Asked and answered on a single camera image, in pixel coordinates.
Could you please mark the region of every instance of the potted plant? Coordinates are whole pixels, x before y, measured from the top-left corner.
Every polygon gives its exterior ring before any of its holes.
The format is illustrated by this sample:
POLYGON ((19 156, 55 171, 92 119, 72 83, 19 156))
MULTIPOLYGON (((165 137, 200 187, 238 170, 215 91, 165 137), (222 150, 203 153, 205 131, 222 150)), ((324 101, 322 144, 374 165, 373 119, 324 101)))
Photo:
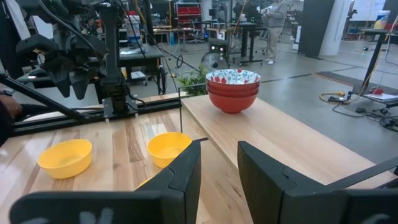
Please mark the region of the potted plant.
POLYGON ((206 90, 206 74, 208 71, 206 71, 203 67, 202 64, 199 65, 199 71, 192 70, 188 72, 187 76, 182 76, 181 78, 178 79, 178 81, 182 84, 182 87, 184 86, 189 86, 189 85, 195 85, 195 84, 203 84, 200 86, 191 86, 191 87, 186 87, 183 89, 183 91, 187 92, 187 95, 189 96, 200 96, 200 95, 206 95, 207 90, 206 90))

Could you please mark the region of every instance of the yellow bowl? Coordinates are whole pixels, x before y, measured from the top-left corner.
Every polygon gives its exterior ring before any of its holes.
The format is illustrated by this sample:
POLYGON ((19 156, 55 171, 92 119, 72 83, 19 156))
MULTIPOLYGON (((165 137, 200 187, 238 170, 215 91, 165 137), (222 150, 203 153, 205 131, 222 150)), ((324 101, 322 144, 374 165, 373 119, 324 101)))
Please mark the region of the yellow bowl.
POLYGON ((55 179, 73 177, 90 165, 92 147, 85 139, 64 141, 44 151, 37 163, 55 179))
POLYGON ((167 167, 182 151, 184 151, 192 140, 183 133, 160 134, 148 143, 148 152, 155 165, 160 168, 167 167))

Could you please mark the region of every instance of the person's hand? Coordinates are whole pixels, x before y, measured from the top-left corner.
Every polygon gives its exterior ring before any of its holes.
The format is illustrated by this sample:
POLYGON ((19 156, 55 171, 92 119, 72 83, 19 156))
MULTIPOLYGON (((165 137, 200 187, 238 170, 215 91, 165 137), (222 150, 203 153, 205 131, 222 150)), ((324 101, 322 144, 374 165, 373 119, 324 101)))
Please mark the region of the person's hand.
POLYGON ((20 104, 11 96, 0 95, 0 102, 7 108, 8 113, 13 119, 22 112, 20 104))

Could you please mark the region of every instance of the fan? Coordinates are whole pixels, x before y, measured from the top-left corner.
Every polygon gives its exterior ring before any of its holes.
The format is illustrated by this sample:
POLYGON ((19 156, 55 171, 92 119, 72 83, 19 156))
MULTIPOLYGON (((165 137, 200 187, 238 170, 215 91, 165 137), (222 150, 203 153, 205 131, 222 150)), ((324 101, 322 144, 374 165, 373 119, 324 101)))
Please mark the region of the fan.
POLYGON ((222 70, 229 68, 228 62, 219 53, 208 52, 201 58, 203 68, 208 71, 222 70))

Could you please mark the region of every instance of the stacked bowls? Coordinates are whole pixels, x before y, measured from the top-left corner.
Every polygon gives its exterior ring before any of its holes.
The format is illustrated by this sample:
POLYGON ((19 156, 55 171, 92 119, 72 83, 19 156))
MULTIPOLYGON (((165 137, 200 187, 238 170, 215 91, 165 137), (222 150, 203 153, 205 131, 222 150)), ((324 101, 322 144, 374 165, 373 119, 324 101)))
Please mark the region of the stacked bowls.
POLYGON ((228 114, 248 109, 259 93, 261 76, 241 69, 224 69, 206 75, 211 102, 228 114))

